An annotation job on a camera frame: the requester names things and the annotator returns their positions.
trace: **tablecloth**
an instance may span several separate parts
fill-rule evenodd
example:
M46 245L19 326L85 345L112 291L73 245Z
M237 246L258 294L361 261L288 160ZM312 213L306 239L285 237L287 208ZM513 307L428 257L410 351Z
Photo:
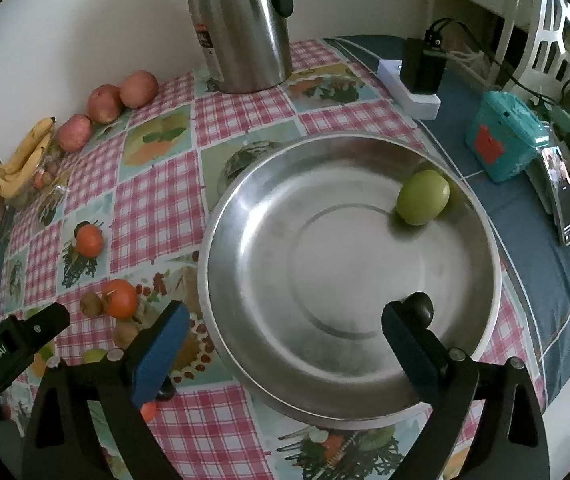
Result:
M375 431L306 427L235 381L203 322L196 262L207 214L251 150L330 130L359 130L440 156L366 67L321 40L294 43L291 54L293 75L254 94L218 92L206 70L163 83L151 104L98 128L81 152L63 160L57 182L66 193L46 194L16 216L4 256L0 317L28 317L59 301L71 319L4 394L20 427L47 357L58 354L78 364L85 350L113 348L115 321L84 317L79 300L120 277L140 291L137 322L143 326L170 300L182 300L190 310L191 330L170 373L177 395L161 404L149 424L183 478L387 478L398 466L427 414ZM102 229L105 249L97 258L73 257L70 241L81 221ZM502 276L498 322L482 360L523 358L542 403L527 321L504 269ZM129 478L100 406L91 408L112 471ZM456 452L464 454L470 444L479 412L476 403Z

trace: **white wall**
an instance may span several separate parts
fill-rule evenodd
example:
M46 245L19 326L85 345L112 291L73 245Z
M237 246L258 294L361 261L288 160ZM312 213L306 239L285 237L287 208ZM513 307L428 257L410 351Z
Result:
M292 40L418 34L425 0L295 0ZM0 158L43 116L83 111L95 86L147 69L161 79L202 64L187 0L4 0Z

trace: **banana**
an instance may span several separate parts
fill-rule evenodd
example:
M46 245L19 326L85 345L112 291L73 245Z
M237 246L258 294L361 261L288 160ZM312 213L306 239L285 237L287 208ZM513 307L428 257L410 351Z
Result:
M21 191L23 184L34 174L51 138L51 133L45 134L19 172L6 176L0 172L0 195L3 198L13 198Z
M38 121L18 145L10 159L5 164L0 164L0 176L7 180L9 175L19 173L43 137L52 134L53 128L54 117L46 117Z

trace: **stainless steel bowl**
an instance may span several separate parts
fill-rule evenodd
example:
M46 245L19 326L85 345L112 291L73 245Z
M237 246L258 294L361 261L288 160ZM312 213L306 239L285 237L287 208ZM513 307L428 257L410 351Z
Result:
M450 200L427 225L393 213L433 168ZM478 359L500 303L500 263L478 200L435 160L383 137L308 137L247 168L214 209L199 296L214 345L265 403L309 424L382 427L425 406L383 337L386 303L427 292L430 328Z

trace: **red checkered pattern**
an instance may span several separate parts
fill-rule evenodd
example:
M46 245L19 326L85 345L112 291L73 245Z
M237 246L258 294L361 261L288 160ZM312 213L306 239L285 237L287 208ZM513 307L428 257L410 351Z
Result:
M59 173L57 174L63 173L63 171L67 170L68 168L74 168L80 156L81 150L78 150L78 152L69 153L68 155L64 156L60 161Z
M194 74L190 72L184 76L162 83L158 88L158 95L154 100L132 112L127 128L138 126L154 117L157 117L182 104L194 99Z
M194 103L193 127L199 146L246 132L253 126L292 117L292 109L283 91L270 88L253 94L217 93Z
M27 383L27 371L21 373L17 378L14 379L17 383Z
M14 256L21 250L32 237L32 224L36 218L39 200L34 200L26 209L16 214L12 235L9 239L9 253L7 256Z
M425 148L415 137L414 129L403 121L392 104L384 100L313 110L299 117L310 135L342 130L366 131L402 140L418 150Z
M350 68L353 70L354 74L360 77L365 83L367 83L372 88L375 88L379 95L384 99L391 99L392 96L380 82L380 79L374 76L367 67L361 65L360 63L348 63Z
M62 221L46 227L30 242L25 269L24 304L53 298L56 292L56 260L60 251Z
M342 61L318 40L297 41L289 46L289 51L291 52L291 66L294 71L331 65Z
M108 278L104 278L89 285L76 286L73 290L56 297L56 301L64 305L70 313L70 326L56 338L57 352L68 364L80 364L85 350L114 347L112 331L116 326L116 320L110 316L89 319L83 316L80 307L83 294L90 291L98 293L107 281Z
M529 334L526 332L526 328L518 322L514 306L503 287L494 333L492 333L489 345L480 360L486 363L504 364L508 358L517 356L527 363L527 352L523 343L523 338L526 336ZM543 406L543 387L543 380L538 377L534 381L534 389L541 406ZM477 400L472 404L472 409L469 411L463 429L458 436L457 445L471 444L480 421L482 403L482 400Z
M119 184L110 272L200 243L205 227L196 152Z
M65 214L116 186L116 174L125 142L125 132L98 145L78 161L70 176Z
M186 480L271 480L241 386L182 393L159 405L149 428Z

